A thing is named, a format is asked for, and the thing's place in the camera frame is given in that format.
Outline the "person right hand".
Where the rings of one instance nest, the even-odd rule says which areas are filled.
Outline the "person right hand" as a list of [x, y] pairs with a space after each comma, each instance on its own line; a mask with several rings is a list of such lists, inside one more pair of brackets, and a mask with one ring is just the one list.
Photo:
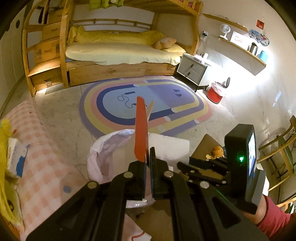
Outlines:
[[243, 210], [241, 210], [240, 212], [245, 217], [247, 217], [254, 225], [257, 225], [264, 219], [266, 215], [266, 210], [267, 210], [266, 199], [265, 199], [265, 196], [262, 195], [255, 214], [251, 214]]

